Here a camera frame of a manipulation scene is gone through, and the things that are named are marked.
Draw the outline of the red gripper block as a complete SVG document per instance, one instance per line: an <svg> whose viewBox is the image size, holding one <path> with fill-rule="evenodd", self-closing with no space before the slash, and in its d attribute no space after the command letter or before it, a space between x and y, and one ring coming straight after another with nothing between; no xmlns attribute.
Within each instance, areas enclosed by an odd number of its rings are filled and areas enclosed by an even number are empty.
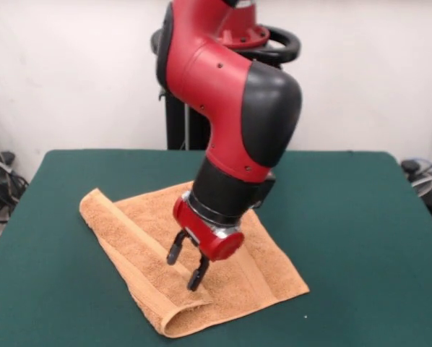
<svg viewBox="0 0 432 347"><path fill-rule="evenodd" d="M202 253L199 267L193 271L187 284L187 289L196 291L202 282L208 268L209 261L226 260L242 245L244 235L239 226L221 228L201 219L187 202L188 197L179 197L173 207L173 217L181 230L177 233L166 261L174 265L181 253L183 241L190 238Z"/></svg>

